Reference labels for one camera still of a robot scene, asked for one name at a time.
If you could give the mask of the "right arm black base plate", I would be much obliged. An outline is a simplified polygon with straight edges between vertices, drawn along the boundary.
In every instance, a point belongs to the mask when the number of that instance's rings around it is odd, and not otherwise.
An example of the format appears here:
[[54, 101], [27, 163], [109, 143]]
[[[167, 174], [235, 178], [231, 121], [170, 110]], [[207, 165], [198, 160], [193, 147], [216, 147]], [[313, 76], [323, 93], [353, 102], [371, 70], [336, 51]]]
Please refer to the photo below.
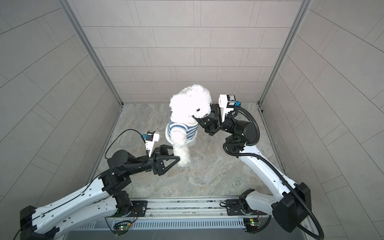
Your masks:
[[248, 208], [243, 200], [227, 199], [224, 202], [224, 208], [227, 209], [229, 216], [249, 216], [253, 212]]

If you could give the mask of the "white teddy bear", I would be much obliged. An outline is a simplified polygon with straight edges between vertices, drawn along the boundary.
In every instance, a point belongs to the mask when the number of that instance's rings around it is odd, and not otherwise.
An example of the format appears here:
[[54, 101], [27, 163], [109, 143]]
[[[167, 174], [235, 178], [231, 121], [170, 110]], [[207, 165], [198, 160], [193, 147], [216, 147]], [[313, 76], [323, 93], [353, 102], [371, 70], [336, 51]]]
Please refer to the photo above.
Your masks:
[[[196, 120], [193, 117], [202, 118], [211, 112], [212, 98], [208, 89], [201, 85], [194, 84], [173, 95], [169, 107], [171, 109], [170, 120], [176, 123], [193, 124]], [[174, 138], [174, 155], [180, 157], [178, 166], [186, 167], [190, 162], [189, 146], [186, 137], [182, 134], [172, 134]]]

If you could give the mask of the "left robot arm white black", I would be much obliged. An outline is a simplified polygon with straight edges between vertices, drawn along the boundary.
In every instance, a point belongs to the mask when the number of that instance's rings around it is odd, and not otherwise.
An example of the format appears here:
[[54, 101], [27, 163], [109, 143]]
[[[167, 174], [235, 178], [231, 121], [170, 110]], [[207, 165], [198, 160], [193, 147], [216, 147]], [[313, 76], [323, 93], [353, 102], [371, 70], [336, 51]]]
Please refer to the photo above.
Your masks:
[[124, 191], [131, 175], [153, 172], [164, 175], [180, 161], [169, 153], [172, 146], [161, 145], [148, 156], [135, 157], [119, 150], [107, 160], [109, 169], [95, 177], [88, 185], [43, 207], [28, 206], [20, 211], [22, 240], [54, 240], [73, 228], [99, 218], [125, 217], [139, 212], [129, 194]]

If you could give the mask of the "blue white striped sweater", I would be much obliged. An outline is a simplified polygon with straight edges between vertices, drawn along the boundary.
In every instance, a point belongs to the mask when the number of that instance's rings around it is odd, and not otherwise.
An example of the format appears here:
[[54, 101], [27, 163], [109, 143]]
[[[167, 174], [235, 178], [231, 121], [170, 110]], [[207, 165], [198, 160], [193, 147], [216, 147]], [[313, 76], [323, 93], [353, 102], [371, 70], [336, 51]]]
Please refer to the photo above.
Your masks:
[[195, 121], [193, 124], [176, 123], [170, 120], [166, 127], [166, 139], [173, 144], [172, 134], [179, 133], [186, 137], [186, 143], [193, 142], [197, 136], [199, 124]]

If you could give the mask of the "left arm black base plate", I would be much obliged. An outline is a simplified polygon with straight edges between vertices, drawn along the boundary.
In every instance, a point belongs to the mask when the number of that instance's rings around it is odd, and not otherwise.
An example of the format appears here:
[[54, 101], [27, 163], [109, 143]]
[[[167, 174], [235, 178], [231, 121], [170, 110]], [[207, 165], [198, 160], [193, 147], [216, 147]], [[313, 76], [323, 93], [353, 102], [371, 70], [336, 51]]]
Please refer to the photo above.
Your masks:
[[146, 214], [148, 201], [131, 201], [128, 206], [119, 208], [121, 217], [144, 217]]

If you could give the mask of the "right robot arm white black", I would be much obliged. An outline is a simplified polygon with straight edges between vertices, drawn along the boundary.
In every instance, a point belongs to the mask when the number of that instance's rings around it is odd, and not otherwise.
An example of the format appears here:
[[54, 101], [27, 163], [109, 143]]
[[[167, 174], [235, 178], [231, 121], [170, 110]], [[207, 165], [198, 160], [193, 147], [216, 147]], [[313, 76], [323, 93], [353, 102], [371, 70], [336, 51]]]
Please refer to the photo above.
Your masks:
[[324, 238], [322, 227], [312, 212], [310, 188], [284, 175], [258, 150], [259, 126], [239, 102], [228, 110], [212, 104], [209, 114], [198, 118], [197, 122], [211, 136], [218, 131], [229, 133], [223, 144], [225, 153], [244, 162], [271, 191], [271, 195], [264, 195], [249, 189], [240, 195], [245, 213], [261, 211], [289, 233], [299, 228], [314, 239]]

